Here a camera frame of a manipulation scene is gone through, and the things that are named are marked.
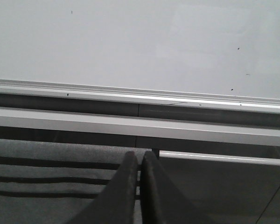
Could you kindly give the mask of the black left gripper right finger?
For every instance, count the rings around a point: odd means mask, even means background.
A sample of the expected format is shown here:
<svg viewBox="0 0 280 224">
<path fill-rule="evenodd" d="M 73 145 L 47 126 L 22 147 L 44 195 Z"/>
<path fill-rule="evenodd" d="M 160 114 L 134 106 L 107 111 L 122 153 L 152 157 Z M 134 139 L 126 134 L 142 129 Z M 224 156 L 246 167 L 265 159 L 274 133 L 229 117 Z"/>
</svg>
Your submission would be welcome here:
<svg viewBox="0 0 280 224">
<path fill-rule="evenodd" d="M 140 204 L 144 224 L 215 223 L 173 184 L 152 151 L 146 151 L 142 160 Z"/>
</svg>

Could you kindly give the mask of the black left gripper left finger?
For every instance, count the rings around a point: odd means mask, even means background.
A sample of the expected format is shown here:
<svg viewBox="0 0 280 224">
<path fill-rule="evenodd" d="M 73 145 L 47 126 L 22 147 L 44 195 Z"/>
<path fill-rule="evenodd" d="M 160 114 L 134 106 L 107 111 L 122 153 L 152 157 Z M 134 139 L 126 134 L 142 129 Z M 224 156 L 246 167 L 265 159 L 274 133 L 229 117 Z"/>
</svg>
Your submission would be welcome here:
<svg viewBox="0 0 280 224">
<path fill-rule="evenodd" d="M 103 191 L 69 224 L 132 224 L 138 161 L 127 152 L 119 169 Z"/>
</svg>

